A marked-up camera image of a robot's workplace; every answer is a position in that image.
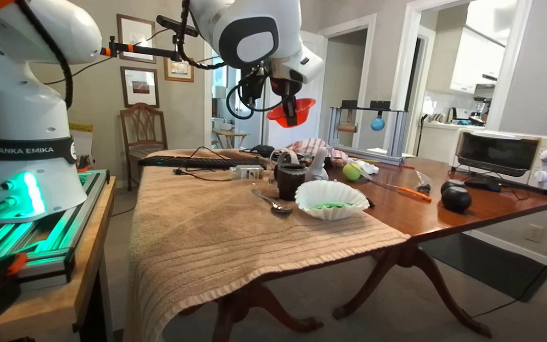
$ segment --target chair back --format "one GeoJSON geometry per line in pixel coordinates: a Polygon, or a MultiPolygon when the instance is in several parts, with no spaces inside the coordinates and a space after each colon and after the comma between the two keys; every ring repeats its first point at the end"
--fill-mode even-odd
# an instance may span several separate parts
{"type": "Polygon", "coordinates": [[[119,110],[125,150],[167,150],[163,112],[144,103],[119,110]]]}

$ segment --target picture frame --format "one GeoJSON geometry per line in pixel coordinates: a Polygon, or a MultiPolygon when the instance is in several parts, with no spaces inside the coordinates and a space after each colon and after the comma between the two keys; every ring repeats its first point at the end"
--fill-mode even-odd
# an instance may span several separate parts
{"type": "Polygon", "coordinates": [[[121,89],[123,104],[146,103],[148,106],[159,106],[157,95],[157,70],[121,66],[121,89]]]}
{"type": "MultiPolygon", "coordinates": [[[[152,42],[154,32],[156,32],[156,23],[118,13],[118,40],[121,44],[154,47],[154,42],[152,42]]],[[[144,55],[144,53],[121,51],[119,57],[129,59],[129,61],[140,61],[140,63],[156,63],[154,55],[144,55]]]]}
{"type": "Polygon", "coordinates": [[[171,82],[194,82],[194,66],[188,61],[163,59],[163,72],[171,82]]]}

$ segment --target carpet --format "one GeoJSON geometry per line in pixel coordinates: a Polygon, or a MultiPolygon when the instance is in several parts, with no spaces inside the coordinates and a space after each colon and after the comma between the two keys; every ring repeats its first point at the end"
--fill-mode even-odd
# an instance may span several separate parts
{"type": "Polygon", "coordinates": [[[522,302],[528,302],[547,279],[543,264],[465,234],[425,241],[420,247],[431,258],[522,302]]]}

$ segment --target mug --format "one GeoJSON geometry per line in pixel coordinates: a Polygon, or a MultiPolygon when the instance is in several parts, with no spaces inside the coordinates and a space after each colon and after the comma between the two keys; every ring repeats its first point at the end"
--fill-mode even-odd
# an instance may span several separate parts
{"type": "Polygon", "coordinates": [[[300,163],[279,163],[275,169],[277,196],[294,201],[296,188],[306,180],[306,167],[300,163]]]}

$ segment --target white bowl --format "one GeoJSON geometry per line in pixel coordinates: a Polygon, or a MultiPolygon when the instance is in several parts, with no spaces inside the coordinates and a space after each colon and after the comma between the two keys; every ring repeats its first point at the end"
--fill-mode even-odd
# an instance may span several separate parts
{"type": "Polygon", "coordinates": [[[334,180],[300,184],[294,201],[298,209],[323,220],[340,220],[368,207],[363,192],[334,180]]]}

